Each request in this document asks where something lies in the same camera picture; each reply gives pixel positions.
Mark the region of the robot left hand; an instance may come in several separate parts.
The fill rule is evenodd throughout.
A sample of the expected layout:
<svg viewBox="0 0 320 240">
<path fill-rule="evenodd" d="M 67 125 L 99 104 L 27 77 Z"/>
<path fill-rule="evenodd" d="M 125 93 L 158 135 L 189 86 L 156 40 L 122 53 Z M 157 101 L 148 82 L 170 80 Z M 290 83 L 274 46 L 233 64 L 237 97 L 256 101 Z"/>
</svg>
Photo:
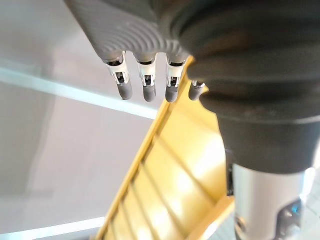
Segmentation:
<svg viewBox="0 0 320 240">
<path fill-rule="evenodd" d="M 111 69 L 185 56 L 189 97 L 216 114 L 238 240 L 300 240 L 320 147 L 317 0 L 68 0 Z"/>
</svg>

